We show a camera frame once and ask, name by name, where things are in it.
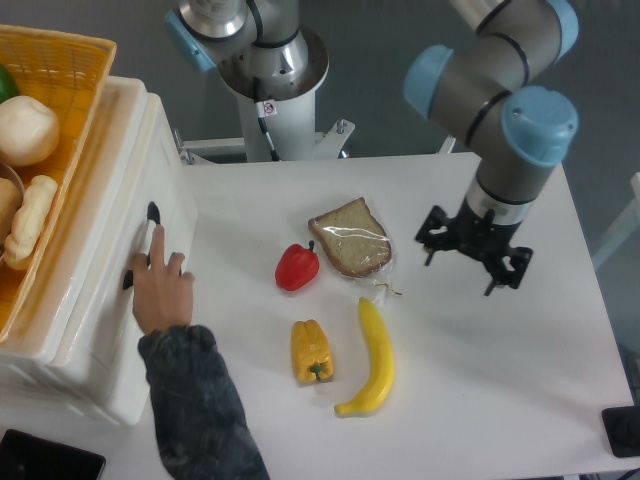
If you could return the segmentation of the grey sleeved forearm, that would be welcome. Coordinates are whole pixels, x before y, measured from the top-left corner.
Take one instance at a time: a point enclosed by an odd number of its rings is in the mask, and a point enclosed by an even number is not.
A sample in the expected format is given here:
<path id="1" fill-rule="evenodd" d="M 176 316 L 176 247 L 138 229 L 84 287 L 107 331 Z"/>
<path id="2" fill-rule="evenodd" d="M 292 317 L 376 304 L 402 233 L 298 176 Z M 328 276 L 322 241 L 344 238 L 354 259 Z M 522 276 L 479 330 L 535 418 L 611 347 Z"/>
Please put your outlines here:
<path id="1" fill-rule="evenodd" d="M 242 402 L 204 326 L 170 327 L 143 336 L 161 462 L 174 479 L 267 479 Z"/>

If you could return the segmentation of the person's hand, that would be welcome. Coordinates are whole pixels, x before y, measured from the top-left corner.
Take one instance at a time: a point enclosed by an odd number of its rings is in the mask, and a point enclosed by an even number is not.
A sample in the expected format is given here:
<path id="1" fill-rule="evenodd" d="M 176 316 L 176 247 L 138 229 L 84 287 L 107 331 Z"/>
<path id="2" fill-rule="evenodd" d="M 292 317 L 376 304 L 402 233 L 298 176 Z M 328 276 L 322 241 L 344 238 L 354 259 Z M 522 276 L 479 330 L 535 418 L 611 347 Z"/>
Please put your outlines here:
<path id="1" fill-rule="evenodd" d="M 185 255 L 165 259 L 165 229 L 156 225 L 148 254 L 132 261 L 133 315 L 143 334 L 191 324 L 195 277 L 183 270 Z"/>

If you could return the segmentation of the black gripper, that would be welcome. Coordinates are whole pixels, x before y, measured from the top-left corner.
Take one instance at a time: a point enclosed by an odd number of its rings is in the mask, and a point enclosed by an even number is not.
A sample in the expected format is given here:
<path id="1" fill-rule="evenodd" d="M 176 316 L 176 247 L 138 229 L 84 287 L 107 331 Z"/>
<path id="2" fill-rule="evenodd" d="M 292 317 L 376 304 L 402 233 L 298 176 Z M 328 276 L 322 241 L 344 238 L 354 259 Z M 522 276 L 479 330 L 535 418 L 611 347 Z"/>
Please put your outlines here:
<path id="1" fill-rule="evenodd" d="M 519 223 L 499 225 L 493 222 L 494 213 L 478 216 L 464 200 L 453 220 L 438 205 L 434 206 L 415 235 L 415 241 L 426 252 L 425 265 L 430 265 L 438 251 L 457 249 L 466 256 L 482 263 L 491 276 L 484 295 L 495 288 L 518 289 L 533 257 L 528 247 L 512 247 L 509 242 L 520 226 Z"/>

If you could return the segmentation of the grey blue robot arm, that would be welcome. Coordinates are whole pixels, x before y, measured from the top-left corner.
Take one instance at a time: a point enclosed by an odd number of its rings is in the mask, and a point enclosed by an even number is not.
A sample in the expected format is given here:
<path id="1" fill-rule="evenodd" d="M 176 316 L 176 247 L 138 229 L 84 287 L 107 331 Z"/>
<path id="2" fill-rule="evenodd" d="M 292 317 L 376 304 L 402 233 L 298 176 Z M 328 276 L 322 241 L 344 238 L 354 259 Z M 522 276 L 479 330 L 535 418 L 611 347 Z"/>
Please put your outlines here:
<path id="1" fill-rule="evenodd" d="M 428 254 L 455 250 L 481 263 L 490 287 L 517 288 L 532 257 L 511 239 L 578 128 L 573 104 L 532 81 L 574 45 L 566 1 L 459 1 L 475 31 L 467 53 L 434 45 L 410 66 L 406 101 L 480 163 L 458 213 L 434 207 L 416 239 Z M 315 131 L 315 93 L 328 72 L 322 40 L 295 1 L 182 1 L 165 17 L 199 70 L 217 69 L 237 99 L 250 161 L 336 154 Z"/>

